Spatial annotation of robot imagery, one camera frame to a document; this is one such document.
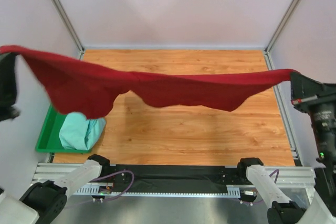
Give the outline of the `dark red t-shirt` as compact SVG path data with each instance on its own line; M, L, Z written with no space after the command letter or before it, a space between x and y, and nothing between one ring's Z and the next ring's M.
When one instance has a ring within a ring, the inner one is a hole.
M1 46L28 63L62 114L80 112L88 119L109 114L115 99L129 91L155 108L205 106L231 112L252 95L290 79L291 69L239 74L167 75L119 71L51 52Z

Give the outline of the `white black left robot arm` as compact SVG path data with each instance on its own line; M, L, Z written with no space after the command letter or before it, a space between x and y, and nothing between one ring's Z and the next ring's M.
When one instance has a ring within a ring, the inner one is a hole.
M20 115L15 62L17 53L1 53L1 121ZM93 154L87 161L56 181L35 183L16 199L1 189L1 223L51 223L64 209L67 199L85 184L99 179L110 161Z

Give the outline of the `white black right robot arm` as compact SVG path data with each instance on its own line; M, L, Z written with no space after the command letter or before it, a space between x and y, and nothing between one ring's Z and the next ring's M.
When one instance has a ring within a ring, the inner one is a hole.
M237 179L256 188L267 206L269 223L335 223L335 84L321 83L300 73L290 75L291 103L310 116L321 167L283 169L272 178L269 167L258 158L242 158ZM311 197L307 208L299 207L282 188L304 188Z

